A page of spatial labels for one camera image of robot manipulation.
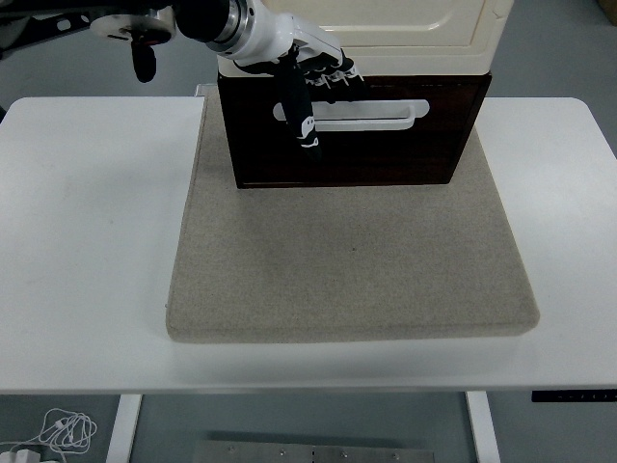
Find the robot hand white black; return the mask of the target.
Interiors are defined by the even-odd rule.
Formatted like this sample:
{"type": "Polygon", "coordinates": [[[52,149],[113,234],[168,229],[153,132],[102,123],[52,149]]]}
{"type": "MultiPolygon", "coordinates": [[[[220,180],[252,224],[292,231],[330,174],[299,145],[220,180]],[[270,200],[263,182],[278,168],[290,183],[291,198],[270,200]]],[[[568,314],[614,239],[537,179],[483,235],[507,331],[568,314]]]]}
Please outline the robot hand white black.
{"type": "Polygon", "coordinates": [[[310,92],[340,85],[351,100],[366,94],[354,61],[334,35],[297,15],[273,13],[260,1],[231,1],[226,24],[208,47],[246,73],[274,78],[286,125],[313,161],[321,159],[322,149],[310,92]]]}

